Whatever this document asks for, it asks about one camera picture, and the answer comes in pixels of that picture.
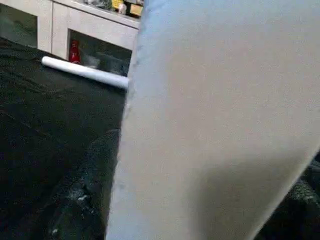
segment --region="white panel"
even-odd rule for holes
[[[0,0],[0,4],[37,16],[38,49],[51,53],[53,7],[51,0]]]
[[[67,59],[69,52],[68,7],[53,4],[52,54]]]
[[[319,149],[319,1],[148,2],[107,240],[251,240]]]
[[[68,28],[105,42],[133,49],[138,30],[69,8]]]

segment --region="red bottle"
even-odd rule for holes
[[[77,40],[72,40],[71,42],[69,62],[73,64],[80,64],[79,42]]]

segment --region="bottle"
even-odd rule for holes
[[[127,6],[124,3],[119,4],[119,13],[122,15],[127,14]]]
[[[80,64],[79,42],[77,40],[72,40],[71,42],[69,62],[73,64]]]

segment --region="yellow box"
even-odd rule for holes
[[[112,0],[112,7],[114,7],[115,9],[119,9],[119,4],[123,4],[124,1],[123,0]]]
[[[142,9],[144,9],[143,6],[131,4],[130,13],[141,17]]]

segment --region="white cylindrical object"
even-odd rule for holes
[[[119,4],[119,14],[126,15],[127,6],[124,3]]]
[[[81,66],[71,62],[44,56],[41,63],[44,66],[64,71],[70,74],[78,75],[87,79],[95,80],[100,83],[109,84],[118,88],[127,89],[129,78],[105,72],[90,67]]]

